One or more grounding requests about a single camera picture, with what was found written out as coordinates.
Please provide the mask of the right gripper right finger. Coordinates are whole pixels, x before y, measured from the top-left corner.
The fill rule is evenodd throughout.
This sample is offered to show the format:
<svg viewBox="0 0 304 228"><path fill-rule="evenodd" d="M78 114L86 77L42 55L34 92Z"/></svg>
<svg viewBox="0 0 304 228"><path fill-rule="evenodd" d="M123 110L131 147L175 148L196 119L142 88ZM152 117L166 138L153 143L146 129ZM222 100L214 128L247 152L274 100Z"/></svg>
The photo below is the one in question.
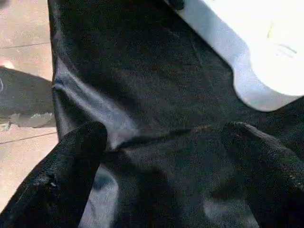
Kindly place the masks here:
<svg viewBox="0 0 304 228"><path fill-rule="evenodd" d="M227 123L221 140L242 176L259 226L302 228L303 161L278 139L247 123Z"/></svg>

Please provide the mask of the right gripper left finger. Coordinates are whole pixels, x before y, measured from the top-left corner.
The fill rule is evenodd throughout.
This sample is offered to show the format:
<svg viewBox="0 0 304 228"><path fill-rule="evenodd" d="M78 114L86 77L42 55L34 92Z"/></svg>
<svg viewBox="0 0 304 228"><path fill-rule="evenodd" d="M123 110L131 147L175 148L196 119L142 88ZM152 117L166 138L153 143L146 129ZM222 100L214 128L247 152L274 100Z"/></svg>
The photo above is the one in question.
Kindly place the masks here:
<svg viewBox="0 0 304 228"><path fill-rule="evenodd" d="M0 226L78 227L106 143L107 130L98 122L66 134L19 185L0 214Z"/></svg>

